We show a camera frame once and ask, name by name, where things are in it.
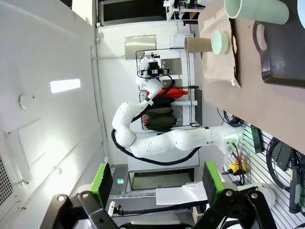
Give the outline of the white labelled box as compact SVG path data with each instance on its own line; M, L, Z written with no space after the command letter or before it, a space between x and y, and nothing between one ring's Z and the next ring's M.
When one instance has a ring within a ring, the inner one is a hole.
M194 37L193 33L190 34L171 34L170 46L171 48L184 48L184 40L186 37Z

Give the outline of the tall brown cup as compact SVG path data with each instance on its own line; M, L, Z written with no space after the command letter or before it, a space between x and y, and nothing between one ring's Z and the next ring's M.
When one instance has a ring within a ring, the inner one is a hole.
M212 52L211 39L185 37L184 49L186 53Z

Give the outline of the tall green cup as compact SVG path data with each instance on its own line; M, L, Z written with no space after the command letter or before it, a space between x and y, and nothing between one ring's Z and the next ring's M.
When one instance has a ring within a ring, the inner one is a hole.
M289 9L280 0L224 0L224 8L231 19L263 21L284 25Z

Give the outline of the light blue bowl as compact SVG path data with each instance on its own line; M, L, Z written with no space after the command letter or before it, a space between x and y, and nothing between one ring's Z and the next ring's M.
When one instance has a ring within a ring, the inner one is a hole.
M305 0L297 0L297 13L302 26L305 28Z

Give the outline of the large steel wall plate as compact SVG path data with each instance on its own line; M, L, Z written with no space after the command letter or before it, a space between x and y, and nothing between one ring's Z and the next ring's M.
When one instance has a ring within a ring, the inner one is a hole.
M145 51L156 49L156 36L144 35L144 36L132 36L124 38L124 50L125 59L133 60L137 57L141 57Z

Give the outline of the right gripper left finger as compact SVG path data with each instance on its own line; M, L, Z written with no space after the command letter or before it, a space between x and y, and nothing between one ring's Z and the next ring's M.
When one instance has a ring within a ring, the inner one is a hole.
M89 190L71 198L54 195L47 209L47 229L75 229L85 219L93 229L119 229L105 210L112 185L110 165L101 164Z

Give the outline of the white ceiling smoke detector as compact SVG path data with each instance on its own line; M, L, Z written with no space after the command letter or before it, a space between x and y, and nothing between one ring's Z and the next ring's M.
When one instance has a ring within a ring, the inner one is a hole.
M34 99L34 95L22 94L19 98L19 105L22 109L28 109L33 104Z

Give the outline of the black mounting plate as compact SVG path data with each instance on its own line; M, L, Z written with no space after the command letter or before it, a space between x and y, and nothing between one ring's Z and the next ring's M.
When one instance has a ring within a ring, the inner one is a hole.
M250 128L252 132L255 153L258 154L264 152L264 142L261 130L254 125L250 125Z

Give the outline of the black flat panel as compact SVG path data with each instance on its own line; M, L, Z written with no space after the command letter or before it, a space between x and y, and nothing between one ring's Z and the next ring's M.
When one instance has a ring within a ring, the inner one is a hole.
M202 126L202 105L203 105L203 96L202 91L199 89L194 90L194 98L197 101L197 106L195 107L195 121Z

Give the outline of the white tube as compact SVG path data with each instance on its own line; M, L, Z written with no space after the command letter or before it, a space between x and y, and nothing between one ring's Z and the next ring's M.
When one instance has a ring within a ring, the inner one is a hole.
M198 101L174 101L171 106L197 106Z

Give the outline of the beige cloth mat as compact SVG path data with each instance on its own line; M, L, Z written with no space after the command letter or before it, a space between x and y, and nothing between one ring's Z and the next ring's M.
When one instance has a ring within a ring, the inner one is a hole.
M224 54L215 55L213 52L203 53L203 75L210 83L226 82L240 89L241 86L234 76L231 27L225 8L222 8L213 17L203 22L200 38L211 39L214 30L224 31L226 33L229 46Z

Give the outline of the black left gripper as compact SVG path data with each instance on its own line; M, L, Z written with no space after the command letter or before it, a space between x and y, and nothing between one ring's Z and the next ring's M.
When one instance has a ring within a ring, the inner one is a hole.
M158 62L149 62L148 70L140 70L140 76L147 78L149 76L168 75L169 68L160 69Z

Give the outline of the dark brown serving tray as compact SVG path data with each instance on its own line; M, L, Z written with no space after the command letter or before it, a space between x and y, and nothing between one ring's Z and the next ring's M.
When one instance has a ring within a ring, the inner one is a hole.
M265 50L258 43L259 25L264 26ZM264 83L305 89L305 28L299 19L284 25L255 21L253 41Z
M232 51L234 55L234 76L237 78L239 74L239 60L238 60L238 42L236 38L236 27L235 27L235 20L229 18L230 27L231 27L231 44L232 44Z

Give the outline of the yellow emergency stop button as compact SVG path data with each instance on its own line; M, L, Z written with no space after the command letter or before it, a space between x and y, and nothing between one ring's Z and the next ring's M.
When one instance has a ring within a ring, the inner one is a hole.
M244 174L246 174L247 172L247 167L245 164L241 164L241 167L242 169L244 170ZM238 160L236 159L234 163L230 163L229 164L229 168L228 168L228 174L233 174L234 176L237 176L237 175L241 175L242 172L241 172L241 169L240 169L240 166L239 166L239 162Z

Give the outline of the red plastic item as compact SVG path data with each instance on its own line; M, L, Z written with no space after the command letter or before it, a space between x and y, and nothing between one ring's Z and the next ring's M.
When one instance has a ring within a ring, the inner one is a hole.
M167 92L167 94L164 97L177 99L184 95L188 95L188 92L184 91L183 89L172 88Z

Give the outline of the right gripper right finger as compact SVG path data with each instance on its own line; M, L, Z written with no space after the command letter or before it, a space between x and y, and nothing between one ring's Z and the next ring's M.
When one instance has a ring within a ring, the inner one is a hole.
M212 161L204 163L202 182L210 207L193 229L228 229L235 224L242 229L277 229L267 201L258 188L241 191L226 188Z

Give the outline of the rectangular ceiling light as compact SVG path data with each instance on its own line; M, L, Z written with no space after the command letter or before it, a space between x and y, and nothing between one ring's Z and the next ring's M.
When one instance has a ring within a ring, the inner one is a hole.
M73 90L81 87L80 79L69 79L50 82L51 93L60 93L68 90Z

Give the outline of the small steel wall plate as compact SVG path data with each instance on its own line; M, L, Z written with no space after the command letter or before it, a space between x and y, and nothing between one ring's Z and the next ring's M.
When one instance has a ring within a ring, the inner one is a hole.
M161 66L162 68L168 68L170 75L180 75L183 73L181 58L161 59Z

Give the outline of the mint green bowl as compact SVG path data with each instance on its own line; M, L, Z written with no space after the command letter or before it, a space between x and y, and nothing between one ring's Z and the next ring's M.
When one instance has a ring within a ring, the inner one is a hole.
M229 40L224 31L214 30L211 37L212 51L215 55L224 54L229 46Z

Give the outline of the black hanging tool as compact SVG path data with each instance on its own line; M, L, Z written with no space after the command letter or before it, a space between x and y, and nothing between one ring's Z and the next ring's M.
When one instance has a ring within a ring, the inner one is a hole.
M290 189L289 189L289 212L296 214L301 212L301 196L302 183L305 176L305 163L300 157L298 151L291 148L291 175L290 175Z

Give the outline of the dark green bag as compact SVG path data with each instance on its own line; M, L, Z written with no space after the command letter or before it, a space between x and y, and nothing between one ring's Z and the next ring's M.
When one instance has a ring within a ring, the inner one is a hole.
M153 131L167 132L176 125L177 119L170 107L148 109L143 118L143 125Z

